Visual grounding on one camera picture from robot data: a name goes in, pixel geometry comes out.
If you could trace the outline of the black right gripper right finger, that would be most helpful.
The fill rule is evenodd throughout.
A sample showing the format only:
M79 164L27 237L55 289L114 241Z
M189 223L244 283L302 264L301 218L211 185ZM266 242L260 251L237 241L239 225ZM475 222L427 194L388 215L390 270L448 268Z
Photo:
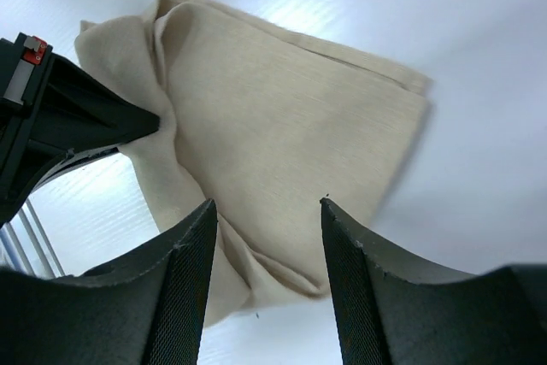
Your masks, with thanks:
M546 267L464 273L405 250L321 200L346 364L543 364Z

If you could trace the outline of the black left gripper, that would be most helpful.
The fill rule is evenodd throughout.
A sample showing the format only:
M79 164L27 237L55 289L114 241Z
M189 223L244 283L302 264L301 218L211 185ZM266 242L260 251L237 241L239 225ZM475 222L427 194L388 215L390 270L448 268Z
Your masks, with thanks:
M54 54L50 70L51 55L50 45L23 32L13 42L1 40L2 223L42 185L118 154L120 146L160 126L157 115L119 97L67 58ZM62 153L23 156L29 136Z

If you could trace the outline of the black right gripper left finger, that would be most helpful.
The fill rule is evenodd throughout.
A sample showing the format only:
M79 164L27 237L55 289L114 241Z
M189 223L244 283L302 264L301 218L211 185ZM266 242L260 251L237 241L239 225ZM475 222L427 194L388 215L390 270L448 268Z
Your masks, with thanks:
M80 276L43 280L3 268L2 363L196 363L216 234L207 200Z

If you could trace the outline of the beige cloth napkin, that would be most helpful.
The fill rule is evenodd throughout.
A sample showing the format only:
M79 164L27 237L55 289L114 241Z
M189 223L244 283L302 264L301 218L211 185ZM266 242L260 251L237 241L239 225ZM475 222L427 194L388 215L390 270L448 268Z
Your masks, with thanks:
M213 0L83 21L80 66L160 117L123 145L161 231L211 198L205 322L330 293L319 201L374 217L428 109L428 78Z

